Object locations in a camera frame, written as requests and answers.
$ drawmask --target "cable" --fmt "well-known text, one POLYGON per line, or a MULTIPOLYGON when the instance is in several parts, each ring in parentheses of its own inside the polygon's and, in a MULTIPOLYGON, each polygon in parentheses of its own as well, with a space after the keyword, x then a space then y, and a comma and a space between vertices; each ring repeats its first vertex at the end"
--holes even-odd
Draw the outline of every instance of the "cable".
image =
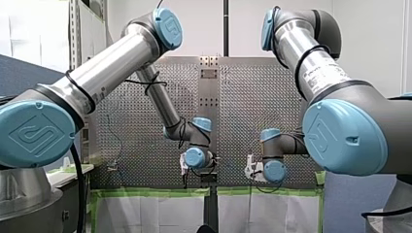
POLYGON ((279 188, 281 188, 282 184, 283 184, 283 183, 279 183, 279 185, 276 186, 275 189, 270 190, 270 191, 264 191, 264 190, 260 189, 259 186, 256 186, 256 188, 257 188, 257 190, 259 190, 260 192, 270 194, 270 193, 274 193, 275 191, 279 190, 279 188))
MULTIPOLYGON (((300 143, 301 146, 306 147, 305 143, 299 137, 297 137, 296 135, 294 135, 292 133, 283 133, 282 135, 287 135, 287 136, 294 139, 294 153, 293 154, 297 153, 297 143, 300 143)), ((310 157, 309 154, 301 154, 300 156, 303 157, 303 158, 309 158, 310 157)))
POLYGON ((146 88, 145 88, 145 95, 148 95, 148 90, 149 88, 154 85, 154 84, 162 84, 163 86, 167 86, 167 82, 163 82, 163 81, 156 81, 158 75, 160 74, 159 71, 157 71, 154 76, 152 77, 150 82, 138 82, 138 81, 133 81, 133 80, 125 80, 125 82, 127 83, 136 83, 136 84, 146 84, 146 88))
POLYGON ((17 97, 16 95, 1 97, 1 98, 0 98, 0 106, 9 103, 9 101, 13 100, 13 99, 16 98, 16 97, 17 97))
POLYGON ((391 212, 362 213, 360 215, 363 216, 365 219, 367 219, 369 216, 400 216, 400 215, 405 215, 408 213, 412 213, 412 207, 408 207, 408 208, 397 210, 397 211, 391 211, 391 212))
POLYGON ((216 168, 216 164, 213 165, 212 170, 210 170, 210 172, 206 175, 205 174, 197 174, 197 173, 194 172, 194 170, 192 168, 190 168, 190 171, 193 172, 195 176, 203 178, 203 177, 207 177, 207 176, 211 175, 215 171, 215 168, 216 168))
POLYGON ((179 149, 185 143, 185 132, 186 132, 186 119, 181 117, 181 121, 183 122, 179 127, 179 149))
POLYGON ((75 162, 76 174, 79 181, 79 218, 77 225, 77 232, 83 232, 83 225, 85 221, 85 208, 86 208, 86 198, 85 198, 85 177, 83 176, 82 163, 80 162, 79 155, 76 150, 76 146, 73 144, 70 147, 72 152, 73 160, 75 162))
POLYGON ((190 124, 191 126, 195 127, 195 128, 207 139, 208 145, 210 144, 211 141, 210 141, 209 136, 207 136, 207 135, 203 132, 203 130, 202 130, 201 128, 197 127, 195 124, 193 124, 193 123, 190 122, 190 121, 188 121, 188 124, 190 124))
POLYGON ((159 7, 160 7, 161 3, 163 3, 163 0, 160 0, 160 1, 158 2, 158 4, 157 4, 157 8, 159 8, 159 7))
MULTIPOLYGON (((257 166, 255 166, 255 168, 254 168, 253 178, 252 178, 252 181, 251 181, 251 187, 252 187, 253 183, 255 182, 255 174, 263 172, 263 171, 257 171, 256 172, 256 168, 257 168, 257 166)), ((275 189, 273 189, 271 191, 264 191, 264 190, 260 189, 260 187, 258 187, 258 185, 256 185, 256 189, 259 190, 260 192, 270 194, 270 193, 273 193, 273 192, 279 190, 279 188, 282 186, 282 184, 283 184, 283 182, 280 182, 279 185, 276 186, 275 189)))
POLYGON ((70 73, 72 71, 71 70, 67 70, 65 75, 66 78, 70 81, 70 83, 75 86, 88 100, 89 104, 90 104, 90 111, 88 112, 88 114, 91 114, 94 112, 94 110, 96 110, 96 103, 94 102, 93 98, 91 98, 91 96, 87 93, 87 91, 85 91, 81 86, 79 86, 75 80, 72 79, 72 77, 70 76, 70 73))
POLYGON ((108 123, 108 128, 109 128, 109 131, 113 134, 113 136, 115 136, 116 137, 116 139, 118 139, 118 141, 120 142, 120 151, 119 151, 119 154, 118 154, 118 158, 117 158, 117 161, 119 161, 120 159, 121 159, 121 155, 122 155, 122 152, 123 152, 123 140, 115 133, 115 132, 113 132, 113 130, 112 130, 112 127, 110 127, 110 116, 109 115, 107 115, 107 123, 108 123))

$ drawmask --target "blue joint cap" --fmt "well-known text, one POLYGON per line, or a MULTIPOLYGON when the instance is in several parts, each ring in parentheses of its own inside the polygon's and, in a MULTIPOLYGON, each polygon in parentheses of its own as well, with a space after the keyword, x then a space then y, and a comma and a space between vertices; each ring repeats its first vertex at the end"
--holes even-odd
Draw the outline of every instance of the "blue joint cap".
POLYGON ((266 142, 277 136, 281 135, 281 131, 277 128, 264 129, 260 132, 260 141, 266 142))
POLYGON ((207 132, 212 132, 212 120, 208 118, 194 117, 191 123, 207 132))
POLYGON ((13 168, 41 167, 70 149, 75 123, 54 103, 15 102, 0 108, 0 164, 13 168))
POLYGON ((325 170, 352 176, 378 173, 388 146, 374 119, 359 107, 327 99, 312 105, 303 118, 305 145, 325 170))
POLYGON ((163 126, 163 136, 166 139, 170 139, 169 134, 167 133, 166 127, 163 126))
POLYGON ((280 183, 285 179, 286 174, 285 164, 278 160, 270 160, 263 167, 263 175, 271 183, 280 183))
POLYGON ((159 8, 153 11, 154 30, 161 42, 170 50, 178 48, 183 41, 182 26, 178 18, 169 9, 159 8))
POLYGON ((190 168, 202 168, 206 163, 206 157, 199 148, 189 148, 186 150, 185 163, 190 168))
POLYGON ((272 50, 273 24, 273 10, 271 9, 266 12, 261 28, 260 45, 262 50, 272 50))

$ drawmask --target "silver metal arm tube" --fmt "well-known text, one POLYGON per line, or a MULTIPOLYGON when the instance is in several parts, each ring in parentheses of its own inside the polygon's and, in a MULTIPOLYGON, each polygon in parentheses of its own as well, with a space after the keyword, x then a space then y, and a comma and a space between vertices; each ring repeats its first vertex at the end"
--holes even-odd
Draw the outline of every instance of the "silver metal arm tube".
POLYGON ((100 103, 137 68, 157 60, 159 56, 159 46, 148 29, 130 24, 123 38, 70 73, 71 79, 94 103, 90 103, 66 77, 44 87, 59 95, 84 117, 93 111, 93 104, 100 103))
POLYGON ((325 49, 317 48, 319 43, 308 21, 291 20, 280 26, 274 36, 279 53, 292 73, 298 74, 300 89, 307 101, 335 84, 350 80, 325 49))
MULTIPOLYGON (((412 174, 412 102, 410 98, 386 99, 370 83, 352 80, 320 42, 309 15, 277 12, 273 49, 295 75, 297 89, 309 103, 303 120, 306 148, 326 170, 354 176, 376 173, 412 174)), ((323 14, 334 30, 331 16, 323 14)))
MULTIPOLYGON (((153 65, 144 67, 136 71, 136 75, 142 83, 151 83, 156 76, 156 70, 153 65)), ((166 128, 176 126, 180 122, 180 117, 175 106, 170 100, 166 88, 162 84, 153 84, 148 89, 148 95, 154 104, 157 114, 160 116, 166 128)))
MULTIPOLYGON (((145 66, 144 68, 137 70, 136 75, 142 83, 152 83, 154 78, 157 82, 160 81, 153 65, 145 66)), ((201 157, 201 159, 195 160, 193 168, 211 166, 212 157, 208 152, 211 132, 210 129, 202 127, 200 122, 209 119, 203 118, 199 121, 198 118, 197 120, 195 119, 194 122, 182 120, 170 100, 165 86, 162 84, 150 85, 147 93, 154 104, 157 114, 164 124, 165 137, 174 141, 190 142, 190 149, 188 150, 190 152, 187 151, 187 154, 191 154, 193 160, 197 159, 197 156, 201 157)), ((191 161, 192 160, 190 159, 187 161, 188 166, 190 166, 191 161)))

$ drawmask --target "perforated metal panel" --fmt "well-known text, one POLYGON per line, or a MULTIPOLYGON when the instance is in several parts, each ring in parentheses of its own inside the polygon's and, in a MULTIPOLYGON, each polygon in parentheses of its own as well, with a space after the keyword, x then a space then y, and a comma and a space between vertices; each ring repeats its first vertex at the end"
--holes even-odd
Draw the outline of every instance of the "perforated metal panel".
MULTIPOLYGON (((222 157, 219 185, 248 185, 244 169, 252 152, 261 158, 260 131, 293 131, 300 108, 292 74, 271 58, 222 58, 221 115, 218 155, 222 157)), ((283 186, 316 185, 316 163, 300 155, 287 155, 288 177, 283 186)))
MULTIPOLYGON (((217 154, 222 158, 219 185, 249 185, 250 180, 244 175, 246 157, 249 150, 259 155, 260 131, 278 127, 289 132, 297 126, 299 98, 292 75, 277 65, 275 59, 220 57, 219 90, 205 92, 202 88, 216 85, 205 84, 205 80, 200 84, 203 68, 199 60, 199 57, 167 57, 160 59, 156 68, 160 78, 168 82, 167 90, 182 117, 190 119, 204 112, 205 99, 200 101, 201 109, 198 107, 204 93, 209 93, 209 102, 215 97, 212 95, 217 95, 213 100, 214 106, 219 106, 218 113, 212 117, 218 118, 211 120, 218 125, 213 133, 217 135, 217 154)), ((94 188, 182 187, 179 155, 186 148, 178 150, 177 142, 163 138, 160 119, 149 98, 144 96, 142 86, 123 83, 99 106, 94 124, 91 128, 95 132, 90 135, 97 141, 91 142, 90 147, 101 158, 101 165, 92 177, 94 188), (108 171, 107 165, 115 160, 118 170, 108 171)), ((291 155, 285 158, 285 163, 289 175, 284 186, 315 186, 317 166, 311 159, 291 155)), ((200 186, 199 178, 189 176, 189 186, 200 186)))
MULTIPOLYGON (((198 65, 194 59, 163 58, 155 65, 159 79, 166 81, 172 102, 181 117, 197 113, 198 65)), ((157 186, 182 188, 178 142, 164 139, 162 124, 144 87, 123 83, 98 107, 96 137, 101 165, 94 172, 92 186, 157 186), (107 165, 119 164, 117 171, 107 165)), ((189 178, 189 185, 198 179, 189 178)))

